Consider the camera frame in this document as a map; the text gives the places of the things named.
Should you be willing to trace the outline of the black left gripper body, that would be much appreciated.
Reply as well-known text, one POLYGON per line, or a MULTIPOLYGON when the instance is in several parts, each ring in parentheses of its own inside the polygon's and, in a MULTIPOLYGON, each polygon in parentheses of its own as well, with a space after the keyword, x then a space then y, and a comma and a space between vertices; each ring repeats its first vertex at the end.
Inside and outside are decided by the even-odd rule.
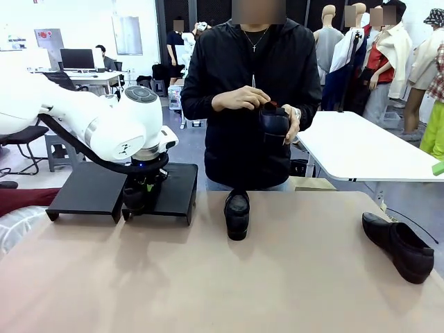
POLYGON ((146 189, 146 183, 155 183, 155 188, 156 188, 159 187, 163 181, 164 181, 164 171, 156 170, 150 173, 145 173, 136 176, 135 186, 137 188, 146 189))

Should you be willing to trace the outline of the person's right hand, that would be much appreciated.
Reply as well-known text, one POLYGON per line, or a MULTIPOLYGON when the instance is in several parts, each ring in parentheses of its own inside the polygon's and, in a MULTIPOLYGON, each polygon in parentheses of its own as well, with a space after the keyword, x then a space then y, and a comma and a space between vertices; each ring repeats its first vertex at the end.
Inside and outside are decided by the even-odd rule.
POLYGON ((216 95, 212 99, 212 108, 216 112, 221 112, 224 109, 240 110, 242 108, 255 110, 260 105, 270 101, 270 97, 262 90, 246 85, 239 89, 216 95))

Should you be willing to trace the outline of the person's left hand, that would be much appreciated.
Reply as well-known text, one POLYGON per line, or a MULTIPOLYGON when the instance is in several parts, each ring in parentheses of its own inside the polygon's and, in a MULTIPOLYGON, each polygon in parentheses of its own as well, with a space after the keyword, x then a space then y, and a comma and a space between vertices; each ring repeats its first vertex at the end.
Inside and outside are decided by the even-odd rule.
POLYGON ((300 118, 302 116, 302 113, 300 109, 295 108, 289 104, 283 105, 282 108, 288 114, 289 123, 290 123, 289 131, 287 132, 284 139, 284 144, 288 145, 294 141, 296 135, 300 130, 300 118))

